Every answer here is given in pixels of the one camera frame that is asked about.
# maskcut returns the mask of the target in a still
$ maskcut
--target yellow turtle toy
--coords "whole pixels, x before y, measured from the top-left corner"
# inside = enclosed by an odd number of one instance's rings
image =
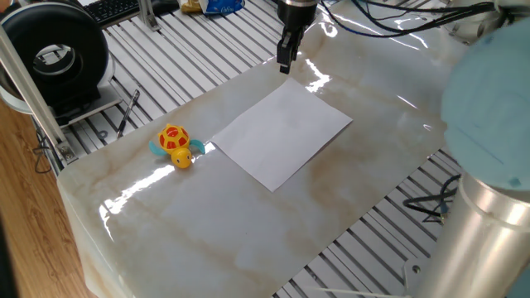
[[[166,128],[158,134],[158,142],[161,148],[157,147],[153,141],[149,142],[151,152],[158,156],[169,154],[171,161],[181,169],[191,164],[190,145],[197,147],[202,154],[205,154],[205,145],[199,140],[190,140],[188,132],[180,126],[167,124]]]

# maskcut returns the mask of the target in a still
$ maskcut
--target keyboard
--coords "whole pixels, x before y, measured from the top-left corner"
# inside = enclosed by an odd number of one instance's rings
[[[98,23],[105,27],[139,12],[137,0],[100,0],[90,3],[84,10]]]

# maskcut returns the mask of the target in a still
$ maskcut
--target white marble surface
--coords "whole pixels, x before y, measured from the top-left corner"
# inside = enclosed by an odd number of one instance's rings
[[[334,11],[363,20],[349,2]],[[166,123],[207,142],[285,81],[274,60],[68,166],[58,185],[89,289],[270,297],[443,145],[441,92],[464,50],[443,31],[369,39],[316,22],[291,77],[354,121],[274,193],[211,144],[187,170],[147,147]]]

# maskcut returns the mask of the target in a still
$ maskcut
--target silver cylinder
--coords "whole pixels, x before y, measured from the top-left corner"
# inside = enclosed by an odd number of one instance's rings
[[[464,175],[415,298],[501,298],[530,261],[530,192]]]

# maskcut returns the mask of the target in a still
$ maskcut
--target wooden surface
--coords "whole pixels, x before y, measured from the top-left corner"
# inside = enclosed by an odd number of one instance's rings
[[[84,284],[70,224],[52,172],[37,174],[35,128],[0,103],[0,213],[20,297],[95,297]],[[40,170],[49,167],[42,158]]]

